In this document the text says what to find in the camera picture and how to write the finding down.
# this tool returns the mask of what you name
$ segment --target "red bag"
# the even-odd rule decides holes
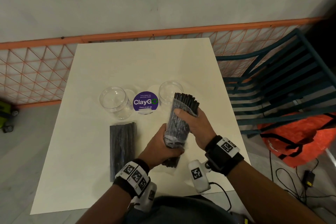
[[[260,134],[266,147],[290,167],[317,158],[336,137],[334,114],[322,114],[298,120]],[[258,129],[270,124],[259,124]]]

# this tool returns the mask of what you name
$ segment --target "orange bar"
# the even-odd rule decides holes
[[[39,107],[39,106],[48,106],[48,105],[57,105],[60,104],[62,101],[50,101],[50,102],[40,102],[40,103],[32,103],[32,104],[23,104],[23,105],[17,105],[19,109],[28,108],[28,107]]]
[[[288,27],[292,25],[314,24],[321,20],[323,20],[323,17],[281,20],[281,21],[251,22],[251,23],[191,27],[191,28],[173,28],[173,29],[158,29],[158,30],[124,32],[124,33],[70,36],[70,37],[62,37],[62,38],[60,37],[60,38],[49,38],[49,39],[39,39],[39,40],[30,40],[30,41],[0,43],[0,50],[59,45],[59,44],[83,44],[83,43],[88,43],[91,41],[132,39],[132,38],[164,36],[164,35],[181,35],[181,34],[192,34],[192,33],[203,33],[203,32],[250,29],[250,28],[266,28],[266,27],[282,27],[282,26]]]

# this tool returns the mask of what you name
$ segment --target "right hand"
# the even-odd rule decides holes
[[[205,113],[200,108],[198,108],[197,112],[198,117],[194,117],[182,109],[174,109],[176,116],[189,125],[191,133],[195,136],[197,145],[202,150],[205,150],[205,147],[216,136],[216,133]]]

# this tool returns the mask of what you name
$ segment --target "hand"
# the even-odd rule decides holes
[[[197,112],[198,117],[194,117],[182,109],[174,109],[176,116],[184,120],[189,125],[191,133],[195,136],[197,145],[202,150],[205,150],[205,147],[212,138],[216,136],[216,133],[214,132],[205,113],[200,108],[198,108]]]
[[[182,148],[169,149],[166,147],[163,137],[166,131],[166,123],[162,124],[158,132],[147,144],[145,150],[140,153],[139,157],[147,163],[150,169],[162,164],[168,158],[178,157],[184,152]]]

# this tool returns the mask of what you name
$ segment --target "clear plastic jar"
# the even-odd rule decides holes
[[[159,103],[162,106],[171,107],[175,93],[183,93],[181,84],[174,81],[166,81],[159,88]]]
[[[112,113],[119,120],[127,119],[133,112],[133,106],[125,91],[118,86],[105,89],[99,101],[107,112]]]

